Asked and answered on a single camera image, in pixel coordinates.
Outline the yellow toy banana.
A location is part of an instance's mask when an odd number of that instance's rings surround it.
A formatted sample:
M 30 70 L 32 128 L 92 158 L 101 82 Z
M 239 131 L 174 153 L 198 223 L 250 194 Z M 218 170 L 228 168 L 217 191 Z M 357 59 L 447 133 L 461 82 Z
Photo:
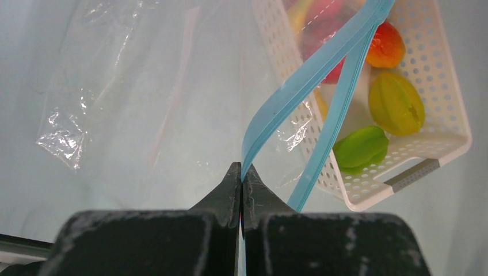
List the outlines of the yellow toy banana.
M 294 38 L 297 46 L 301 46 L 302 44 L 304 29 L 306 27 L 307 13 L 313 3 L 313 0 L 300 0 L 296 1 L 291 7 L 287 9 L 287 16 L 294 32 Z M 325 122 L 329 107 L 323 100 L 318 88 L 313 91 L 313 95 L 315 97 L 322 121 Z

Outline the orange red toy mango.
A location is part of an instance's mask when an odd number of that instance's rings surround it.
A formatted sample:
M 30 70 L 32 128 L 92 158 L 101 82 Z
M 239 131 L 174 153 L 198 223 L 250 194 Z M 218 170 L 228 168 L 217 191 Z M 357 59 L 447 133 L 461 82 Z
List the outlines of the orange red toy mango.
M 378 26 L 371 41 L 365 62 L 374 68 L 393 69 L 406 53 L 405 44 L 398 30 L 388 21 Z

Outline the green toy starfruit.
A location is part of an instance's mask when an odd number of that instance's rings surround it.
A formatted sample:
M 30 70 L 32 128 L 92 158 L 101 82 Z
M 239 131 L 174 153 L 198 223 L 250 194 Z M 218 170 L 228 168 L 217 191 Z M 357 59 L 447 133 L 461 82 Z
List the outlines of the green toy starfruit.
M 340 171 L 357 175 L 364 168 L 381 163 L 387 155 L 388 145 L 384 131 L 372 125 L 336 142 L 333 151 Z

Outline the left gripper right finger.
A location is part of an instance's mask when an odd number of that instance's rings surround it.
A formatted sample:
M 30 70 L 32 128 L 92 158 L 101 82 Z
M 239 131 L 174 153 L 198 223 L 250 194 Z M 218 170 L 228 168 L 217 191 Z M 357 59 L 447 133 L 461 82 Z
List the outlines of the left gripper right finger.
M 247 275 L 430 275 L 408 224 L 389 213 L 298 213 L 250 167 L 242 184 Z

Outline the clear zip top bag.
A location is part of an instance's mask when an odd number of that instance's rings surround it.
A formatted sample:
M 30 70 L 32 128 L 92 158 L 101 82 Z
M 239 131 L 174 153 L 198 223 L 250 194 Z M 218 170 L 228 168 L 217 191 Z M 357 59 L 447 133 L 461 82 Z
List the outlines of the clear zip top bag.
M 181 208 L 242 164 L 247 1 L 76 1 L 36 143 L 121 208 Z

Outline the yellow toy starfruit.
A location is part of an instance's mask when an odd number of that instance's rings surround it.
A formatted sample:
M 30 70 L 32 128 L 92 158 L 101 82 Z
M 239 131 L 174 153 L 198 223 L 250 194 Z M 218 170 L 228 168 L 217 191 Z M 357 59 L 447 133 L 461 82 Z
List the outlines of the yellow toy starfruit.
M 382 129 L 394 136 L 409 136 L 425 123 L 425 108 L 415 87 L 403 76 L 381 72 L 368 95 L 370 114 Z

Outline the large red toy apple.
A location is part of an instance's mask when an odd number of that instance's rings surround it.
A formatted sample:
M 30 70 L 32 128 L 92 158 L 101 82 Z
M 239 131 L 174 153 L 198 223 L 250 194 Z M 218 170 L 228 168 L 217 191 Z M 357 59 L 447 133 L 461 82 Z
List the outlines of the large red toy apple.
M 309 21 L 306 18 L 301 46 L 297 46 L 290 25 L 290 36 L 294 40 L 296 51 L 305 47 L 310 55 L 280 83 L 276 93 L 289 94 L 295 102 L 299 102 L 323 83 L 335 68 L 343 66 L 344 74 L 336 78 L 335 85 L 338 92 L 349 101 L 357 87 L 368 47 L 378 26 L 376 15 L 381 8 L 381 2 L 367 1 L 360 10 L 352 10 L 345 19 L 319 26 L 322 34 L 312 41 L 307 37 Z

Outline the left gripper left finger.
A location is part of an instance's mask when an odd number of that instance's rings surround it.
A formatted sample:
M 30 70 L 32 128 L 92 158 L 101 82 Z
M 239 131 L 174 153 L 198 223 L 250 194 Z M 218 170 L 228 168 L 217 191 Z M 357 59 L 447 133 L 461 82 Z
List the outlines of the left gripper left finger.
M 91 210 L 61 228 L 40 275 L 236 275 L 241 165 L 188 210 Z

